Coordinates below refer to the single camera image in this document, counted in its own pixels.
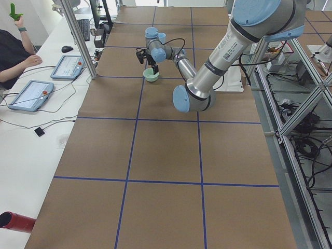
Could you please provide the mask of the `person's resting hand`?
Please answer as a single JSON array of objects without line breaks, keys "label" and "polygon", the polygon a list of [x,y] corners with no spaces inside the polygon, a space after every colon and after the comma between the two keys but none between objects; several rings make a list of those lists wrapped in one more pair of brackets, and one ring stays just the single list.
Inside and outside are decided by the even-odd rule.
[{"label": "person's resting hand", "polygon": [[24,60],[25,67],[32,67],[39,65],[43,62],[42,58],[36,54],[29,56]]}]

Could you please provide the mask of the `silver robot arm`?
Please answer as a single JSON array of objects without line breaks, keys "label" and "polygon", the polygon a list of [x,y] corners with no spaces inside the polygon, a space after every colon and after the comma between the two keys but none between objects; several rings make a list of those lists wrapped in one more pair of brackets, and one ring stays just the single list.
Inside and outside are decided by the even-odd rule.
[{"label": "silver robot arm", "polygon": [[163,44],[155,27],[145,30],[146,53],[154,62],[172,60],[186,80],[173,91],[173,105],[183,113],[202,112],[215,103],[213,86],[253,43],[290,40],[305,28],[307,1],[235,1],[227,32],[199,70],[181,48]]}]

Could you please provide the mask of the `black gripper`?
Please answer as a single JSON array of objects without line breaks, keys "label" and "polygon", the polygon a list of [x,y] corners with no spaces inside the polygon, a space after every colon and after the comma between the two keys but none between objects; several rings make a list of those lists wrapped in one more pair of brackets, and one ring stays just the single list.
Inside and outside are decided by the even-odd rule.
[{"label": "black gripper", "polygon": [[153,68],[154,75],[159,73],[159,67],[153,57],[150,54],[146,54],[146,59],[148,61],[148,65],[150,65]]}]

